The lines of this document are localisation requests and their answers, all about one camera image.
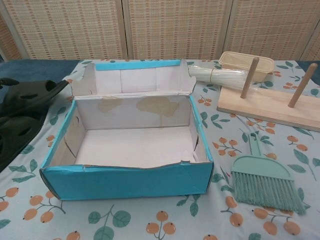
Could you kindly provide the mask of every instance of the wooden dowel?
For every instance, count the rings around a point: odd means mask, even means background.
[[[316,70],[317,67],[318,67],[318,65],[317,65],[316,63],[312,63],[312,64],[308,67],[307,71],[305,72],[305,75],[303,76],[303,79],[301,80],[298,88],[295,90],[295,93],[293,94],[293,96],[292,96],[292,98],[291,98],[291,100],[290,100],[290,102],[289,102],[289,104],[288,104],[288,107],[289,107],[289,108],[293,108],[293,107],[296,105],[296,103],[297,103],[300,95],[301,95],[302,92],[304,91],[306,85],[307,85],[308,82],[309,82],[309,79],[310,79],[311,76],[314,74],[314,72],[315,72],[315,70]]]
[[[250,69],[248,72],[248,76],[246,76],[246,80],[245,80],[245,83],[244,83],[244,86],[243,86],[243,89],[242,89],[242,92],[240,95],[240,98],[242,98],[242,99],[245,99],[247,96],[247,93],[248,93],[248,90],[250,87],[250,83],[251,83],[252,78],[255,74],[258,62],[259,62],[259,58],[255,56],[252,60],[252,63],[251,63],[251,66],[250,66]]]

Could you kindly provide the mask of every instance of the open cardboard box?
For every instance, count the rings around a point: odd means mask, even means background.
[[[185,60],[90,64],[40,175],[61,200],[203,194],[214,163]]]

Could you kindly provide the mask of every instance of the yellow plastic container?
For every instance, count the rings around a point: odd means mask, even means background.
[[[223,69],[243,69],[249,70],[254,57],[259,58],[259,63],[253,75],[253,82],[263,82],[268,73],[272,73],[275,69],[275,61],[264,56],[255,56],[233,51],[225,51],[222,53],[219,63]]]

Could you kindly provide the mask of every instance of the dustpan handle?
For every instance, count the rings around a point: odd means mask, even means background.
[[[250,151],[251,155],[253,156],[261,156],[261,148],[259,145],[259,139],[257,134],[254,132],[249,133],[249,145],[250,145]]]

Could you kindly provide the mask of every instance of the table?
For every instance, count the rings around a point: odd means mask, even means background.
[[[79,80],[90,62],[79,62],[65,79]],[[188,64],[221,67],[216,60],[188,60]],[[293,93],[304,71],[295,61],[275,64],[275,71],[267,80],[255,86]],[[319,86],[310,81],[303,94],[318,98]],[[219,87],[215,85],[197,83],[193,96],[215,165],[206,194],[90,201],[56,199],[41,180],[39,166],[70,108],[68,86],[50,107],[40,133],[0,173],[0,239],[320,239],[320,133],[218,112]],[[238,156],[250,154],[249,132],[258,134],[265,156],[291,168],[306,215],[234,201],[230,168]]]

